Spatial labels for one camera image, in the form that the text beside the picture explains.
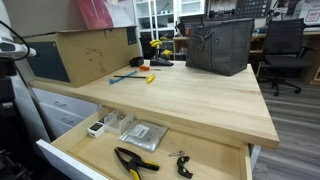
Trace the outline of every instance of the plastic bag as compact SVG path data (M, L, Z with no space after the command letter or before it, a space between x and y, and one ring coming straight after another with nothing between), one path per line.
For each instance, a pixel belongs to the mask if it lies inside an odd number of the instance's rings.
M140 120L131 125L119 139L154 152L167 130L168 127Z

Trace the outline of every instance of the drawer handle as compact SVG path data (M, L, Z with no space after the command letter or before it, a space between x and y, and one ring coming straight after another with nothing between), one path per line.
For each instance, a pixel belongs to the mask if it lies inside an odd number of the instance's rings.
M66 124L73 124L73 121L70 121L70 120L68 120L66 118L62 118L61 121L66 123Z
M54 102L53 104L59 107L67 107L67 104L61 104L58 101Z

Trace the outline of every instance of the black bag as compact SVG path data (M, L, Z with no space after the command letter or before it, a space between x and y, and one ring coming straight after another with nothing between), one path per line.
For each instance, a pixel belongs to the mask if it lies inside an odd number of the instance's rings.
M254 19L192 27L186 66L232 76L247 68Z

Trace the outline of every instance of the drawer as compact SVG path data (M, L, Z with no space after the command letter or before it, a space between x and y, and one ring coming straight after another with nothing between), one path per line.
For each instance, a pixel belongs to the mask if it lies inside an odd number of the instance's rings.
M190 156L186 168L194 174L192 179L252 179L246 143L234 147L169 129L157 150L150 153L112 133L89 137L87 128L110 111L102 108L51 144L43 140L37 144L48 161L72 179L133 179L118 161L115 147L127 148L159 164L157 172L140 168L142 179L185 179L177 173L177 157L168 156L179 150Z
M57 109L69 111L80 117L87 118L99 110L99 106L94 103L63 96L60 94L32 88L40 103L53 106Z
M72 129L72 126L69 126L61 121L58 121L55 119L47 119L47 120L56 138L60 137L61 135L63 135L64 133Z
M74 127L84 120L84 118L76 116L75 114L50 107L43 103L40 103L40 107L49 120L54 119L71 127Z

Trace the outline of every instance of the open drawer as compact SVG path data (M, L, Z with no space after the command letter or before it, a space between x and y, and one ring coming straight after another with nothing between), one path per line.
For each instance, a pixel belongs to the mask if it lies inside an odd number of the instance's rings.
M150 153L108 132L98 138L88 136L87 128L110 111L102 108L52 144L43 140L37 144L48 161L72 179L133 179L117 159L115 147L129 149L144 160L159 164L159 171L140 168L142 179L186 179L177 173L178 157L168 156L179 150L190 156L185 167L193 173L192 179L252 179L247 144L233 147L169 129L156 151Z

